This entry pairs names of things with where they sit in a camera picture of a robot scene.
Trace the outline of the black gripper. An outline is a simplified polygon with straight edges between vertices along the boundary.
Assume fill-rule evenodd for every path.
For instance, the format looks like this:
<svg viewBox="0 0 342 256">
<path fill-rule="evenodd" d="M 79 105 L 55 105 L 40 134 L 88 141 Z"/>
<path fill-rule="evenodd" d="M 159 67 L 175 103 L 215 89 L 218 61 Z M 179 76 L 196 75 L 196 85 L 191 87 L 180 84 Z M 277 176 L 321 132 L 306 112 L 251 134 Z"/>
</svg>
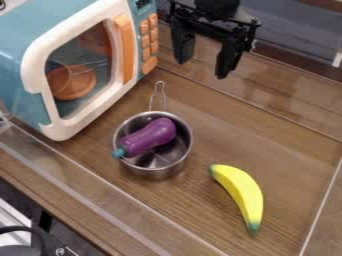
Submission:
<svg viewBox="0 0 342 256">
<path fill-rule="evenodd" d="M 254 46 L 259 18 L 243 10 L 239 0 L 170 0 L 168 19 L 176 62 L 184 64 L 192 58 L 195 36 L 202 35 L 222 43 L 215 75 L 224 79 L 235 70 L 243 51 Z"/>
</svg>

